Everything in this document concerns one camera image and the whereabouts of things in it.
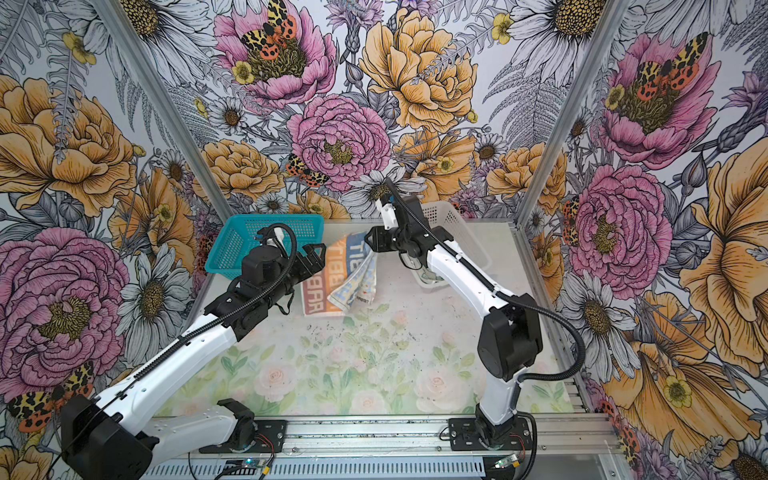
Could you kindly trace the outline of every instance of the black cable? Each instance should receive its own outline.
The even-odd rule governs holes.
[[[190,466],[190,475],[192,475],[194,480],[197,480],[197,476],[194,474],[194,469],[192,468],[192,452],[187,452],[187,464]]]
[[[531,473],[533,462],[536,459],[536,451],[538,450],[538,431],[536,430],[536,419],[533,415],[528,412],[518,412],[518,415],[524,419],[527,419],[528,423],[531,424],[531,456],[528,457],[528,460],[525,463],[525,470],[523,470],[523,474],[520,476],[520,478],[517,479],[525,480],[525,478],[528,477],[528,474]]]

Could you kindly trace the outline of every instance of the purple flower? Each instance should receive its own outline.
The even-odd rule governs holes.
[[[389,137],[379,114],[332,94],[312,100],[287,124],[293,153],[310,169],[330,177],[331,190],[346,192],[349,182],[389,162]]]
[[[360,24],[365,30],[382,21],[382,0],[329,0],[326,7],[333,30],[341,25]]]
[[[232,12],[232,17],[218,15],[214,19],[216,48],[223,52],[219,63],[232,71],[232,85],[246,90],[253,100],[246,107],[257,113],[308,101],[329,91],[336,80],[337,53],[331,34],[323,37],[306,7],[299,13],[288,0],[286,7],[296,21],[296,37],[287,41],[274,60],[249,55],[240,40],[249,31],[263,30],[267,8],[259,14],[248,8],[245,16]]]
[[[429,16],[437,13],[436,0],[402,0],[402,7],[409,10],[418,10],[422,16]]]
[[[639,295],[669,256],[672,227],[663,212],[656,177],[638,165],[599,167],[579,195],[574,271],[597,276],[619,299]]]
[[[0,394],[51,391],[90,361],[110,369],[123,349],[116,252],[80,230],[49,228],[0,246]]]

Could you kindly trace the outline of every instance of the floral table mat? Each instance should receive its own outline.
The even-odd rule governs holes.
[[[490,225],[482,228],[492,229]],[[496,225],[502,233],[507,228]],[[489,269],[489,274],[510,284],[511,276],[525,275],[513,273],[511,257],[517,253],[508,230],[506,234],[503,249],[484,247],[498,271]],[[490,237],[478,235],[484,242]],[[450,287],[421,290],[396,255],[379,257],[377,277],[374,303],[356,304],[348,316],[308,317],[300,305],[288,316],[273,309],[241,342],[202,368],[157,415],[191,415],[229,397],[262,416],[474,412],[486,378],[476,354],[481,320]],[[212,287],[209,297],[223,291],[226,282],[214,279],[218,287]],[[544,345],[533,369],[556,372],[546,335]],[[573,412],[563,382],[525,383],[519,408]]]

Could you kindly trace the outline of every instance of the floral wallpaper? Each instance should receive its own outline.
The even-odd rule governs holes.
[[[768,475],[766,18],[634,2],[525,224],[635,478]]]

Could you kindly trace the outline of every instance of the orange peony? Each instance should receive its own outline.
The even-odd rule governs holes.
[[[541,154],[544,153],[544,142],[536,144],[530,149],[518,148],[502,155],[499,159],[502,163],[501,168],[496,168],[488,173],[488,192],[492,195],[503,194],[505,197],[511,197],[517,192],[526,191],[531,186]],[[565,165],[568,157],[561,151],[558,155],[558,161],[554,169],[547,177],[547,183],[544,190],[538,198],[538,204],[547,212],[547,215],[554,215],[557,211],[560,200],[565,197]]]
[[[397,25],[394,33],[381,22],[370,29],[360,67],[376,81],[372,91],[395,95],[401,127],[445,133],[472,109],[478,67],[465,55],[463,61],[452,62],[437,74],[425,74],[452,45],[453,34],[436,31],[432,20],[417,10],[408,14],[405,8],[397,12]]]
[[[446,135],[440,139],[434,132],[418,131],[400,137],[392,152],[415,164],[411,177],[426,180],[426,190],[419,193],[424,196],[422,202],[453,197],[472,178],[472,165],[480,165],[473,136],[457,139]]]
[[[690,305],[707,317],[707,338],[724,362],[760,374],[768,362],[768,139],[709,174],[709,208],[691,204],[714,232],[710,252],[680,271]]]
[[[641,368],[633,379],[620,372],[621,379],[604,384],[606,394],[632,426],[659,442],[674,431],[671,448],[677,455],[688,456],[710,437],[723,437],[725,449],[715,466],[728,465],[739,455],[736,441],[759,436],[760,423],[725,391],[733,387],[722,367],[706,361],[712,342],[704,335],[705,325],[672,293],[646,292],[639,301],[644,338],[631,346]],[[746,391],[738,380],[737,386]]]
[[[36,204],[48,188],[66,192],[97,217],[116,195],[136,187],[133,145],[96,97],[76,92],[72,132],[56,152],[53,98],[60,93],[45,80],[29,78],[22,87],[0,75],[0,192],[26,194],[19,209]]]
[[[289,205],[292,214],[318,214],[326,220],[348,220],[351,218],[346,208],[333,197],[320,195],[313,190],[308,190],[306,195],[296,197],[298,205]]]
[[[237,193],[255,201],[264,194],[280,191],[286,186],[283,181],[285,174],[280,173],[280,165],[245,142],[238,144],[232,140],[222,140],[205,144],[203,158],[227,198]],[[207,197],[197,179],[192,188],[198,197]]]
[[[176,249],[176,260],[192,273],[197,241],[192,225],[192,210],[174,192],[160,168],[141,185],[141,195],[130,192],[120,197],[108,221],[112,246],[130,253],[144,251],[151,259],[164,243]]]
[[[551,233],[546,237],[542,233],[533,239],[533,256],[536,259],[538,271],[544,277],[544,286],[552,303],[558,299],[560,289],[563,287],[564,262],[560,251],[561,245],[560,237]]]

